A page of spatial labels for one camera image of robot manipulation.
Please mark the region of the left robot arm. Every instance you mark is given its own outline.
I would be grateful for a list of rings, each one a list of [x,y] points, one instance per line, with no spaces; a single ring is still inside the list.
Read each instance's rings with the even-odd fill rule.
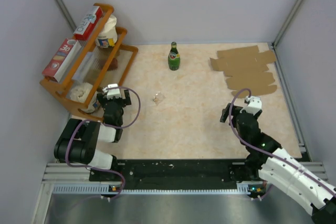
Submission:
[[[119,174],[118,166],[113,164],[115,157],[97,150],[97,143],[120,141],[124,107],[131,105],[131,98],[128,90],[122,96],[115,89],[107,94],[99,93],[98,101],[103,108],[103,122],[70,119],[55,145],[54,157],[71,165],[99,168],[103,177],[114,180]]]

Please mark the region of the brown cardboard box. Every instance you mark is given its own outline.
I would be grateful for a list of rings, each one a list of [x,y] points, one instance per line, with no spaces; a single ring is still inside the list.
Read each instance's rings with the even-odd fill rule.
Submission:
[[[268,67],[275,61],[272,50],[260,52],[258,46],[221,50],[216,59],[210,59],[212,69],[224,74],[233,96],[244,88],[254,96],[276,92],[275,77]]]

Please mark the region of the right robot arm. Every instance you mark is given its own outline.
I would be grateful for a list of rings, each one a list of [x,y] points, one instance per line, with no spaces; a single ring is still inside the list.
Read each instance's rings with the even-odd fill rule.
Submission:
[[[252,180],[272,184],[310,216],[314,223],[335,223],[335,186],[325,182],[295,160],[279,142],[262,132],[257,121],[260,112],[229,103],[220,121],[228,122],[249,155],[245,174]]]

